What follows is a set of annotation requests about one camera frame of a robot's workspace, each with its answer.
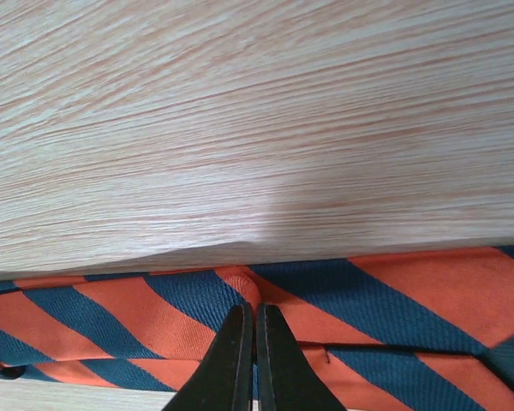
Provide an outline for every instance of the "light wood table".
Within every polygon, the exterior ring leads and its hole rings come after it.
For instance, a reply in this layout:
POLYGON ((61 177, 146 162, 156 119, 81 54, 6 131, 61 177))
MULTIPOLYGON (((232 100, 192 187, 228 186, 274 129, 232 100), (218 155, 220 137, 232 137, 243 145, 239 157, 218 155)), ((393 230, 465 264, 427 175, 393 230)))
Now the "light wood table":
POLYGON ((496 243, 513 0, 0 1, 0 279, 496 243))

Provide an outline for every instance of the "wood grain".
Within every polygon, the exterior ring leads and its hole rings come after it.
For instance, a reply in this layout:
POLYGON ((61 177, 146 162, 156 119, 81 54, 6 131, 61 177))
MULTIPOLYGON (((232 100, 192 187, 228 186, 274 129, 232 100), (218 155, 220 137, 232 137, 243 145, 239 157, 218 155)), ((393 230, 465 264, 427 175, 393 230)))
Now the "wood grain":
POLYGON ((514 0, 0 0, 0 278, 500 242, 514 0))
POLYGON ((168 392, 86 387, 37 381, 0 381, 0 411, 160 411, 168 392))

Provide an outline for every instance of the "orange stripe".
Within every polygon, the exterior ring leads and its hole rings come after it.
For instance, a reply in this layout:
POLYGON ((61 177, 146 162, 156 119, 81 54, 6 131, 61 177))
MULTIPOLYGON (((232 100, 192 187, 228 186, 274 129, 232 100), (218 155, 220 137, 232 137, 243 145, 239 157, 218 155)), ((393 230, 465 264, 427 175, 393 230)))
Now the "orange stripe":
POLYGON ((52 287, 64 287, 85 282, 86 279, 81 276, 23 278, 21 280, 14 281, 15 285, 20 289, 48 289, 52 287))
POLYGON ((34 366, 47 376, 62 383, 117 387, 117 385, 102 379, 79 361, 45 362, 34 364, 34 366))
POLYGON ((409 411, 406 405, 388 392, 369 383, 323 347, 303 348, 316 375, 346 407, 373 411, 409 411))
POLYGON ((143 345, 169 359, 200 360, 215 332, 160 298, 142 277, 75 285, 143 345))
POLYGON ((219 267, 215 269, 217 275, 233 289, 235 289, 245 301, 251 304, 254 312, 261 303, 259 288, 254 281, 245 273, 248 270, 245 266, 219 267))
POLYGON ((514 260, 495 248, 350 261, 488 347, 514 334, 514 260))
POLYGON ((308 304, 259 277, 248 267, 239 267, 259 288, 264 302, 277 305, 297 341, 308 343, 381 344, 329 313, 308 304))
POLYGON ((485 409, 514 411, 514 393, 476 358, 439 354, 418 357, 485 409))
POLYGON ((135 359, 129 361, 175 391, 179 391, 185 385, 200 365, 196 360, 135 359))
POLYGON ((0 329, 54 360, 111 358, 86 337, 54 319, 21 291, 0 295, 0 329))

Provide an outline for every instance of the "necktie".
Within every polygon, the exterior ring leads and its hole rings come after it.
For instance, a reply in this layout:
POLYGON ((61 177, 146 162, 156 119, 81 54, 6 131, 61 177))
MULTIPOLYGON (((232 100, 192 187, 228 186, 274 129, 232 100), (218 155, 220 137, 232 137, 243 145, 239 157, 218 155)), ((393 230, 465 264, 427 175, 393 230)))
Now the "necktie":
POLYGON ((244 301, 347 408, 514 411, 514 246, 2 281, 0 378, 179 390, 244 301))

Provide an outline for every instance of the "striped necktie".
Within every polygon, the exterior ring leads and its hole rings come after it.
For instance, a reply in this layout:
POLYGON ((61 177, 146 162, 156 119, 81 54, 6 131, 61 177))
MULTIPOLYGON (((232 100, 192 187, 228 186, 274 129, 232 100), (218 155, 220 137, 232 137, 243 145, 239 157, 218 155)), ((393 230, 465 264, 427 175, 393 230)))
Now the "striped necktie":
POLYGON ((514 247, 2 281, 0 378, 179 390, 243 301, 347 408, 514 411, 514 247))

